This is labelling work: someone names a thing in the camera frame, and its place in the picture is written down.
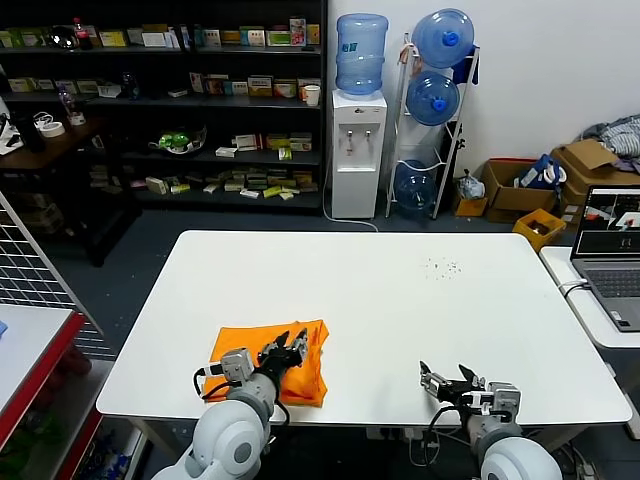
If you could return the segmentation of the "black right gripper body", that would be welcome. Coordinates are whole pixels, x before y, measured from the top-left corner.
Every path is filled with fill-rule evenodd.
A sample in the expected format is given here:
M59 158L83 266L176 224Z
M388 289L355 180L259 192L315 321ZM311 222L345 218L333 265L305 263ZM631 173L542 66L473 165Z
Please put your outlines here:
M452 383L444 389L442 400L451 403L461 418L472 415L488 416L493 405L493 396L485 382Z

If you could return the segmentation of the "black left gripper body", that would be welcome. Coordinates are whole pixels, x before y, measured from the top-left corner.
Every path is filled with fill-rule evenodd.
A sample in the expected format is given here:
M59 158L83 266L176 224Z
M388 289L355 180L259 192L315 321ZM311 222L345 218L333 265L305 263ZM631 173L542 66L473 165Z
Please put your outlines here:
M267 345L258 354L258 371L265 375L284 375L289 369L303 363L303 347Z

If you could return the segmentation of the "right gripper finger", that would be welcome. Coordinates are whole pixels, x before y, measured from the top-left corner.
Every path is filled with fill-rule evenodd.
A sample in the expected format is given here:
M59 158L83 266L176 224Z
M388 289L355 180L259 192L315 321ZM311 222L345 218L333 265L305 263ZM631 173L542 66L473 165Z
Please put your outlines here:
M433 372L424 361L420 361L419 365L420 385L423 389L436 399L448 399L451 393L451 381Z
M486 379L484 377L478 376L472 369L462 364L459 364L458 367L465 379L467 391L486 390Z

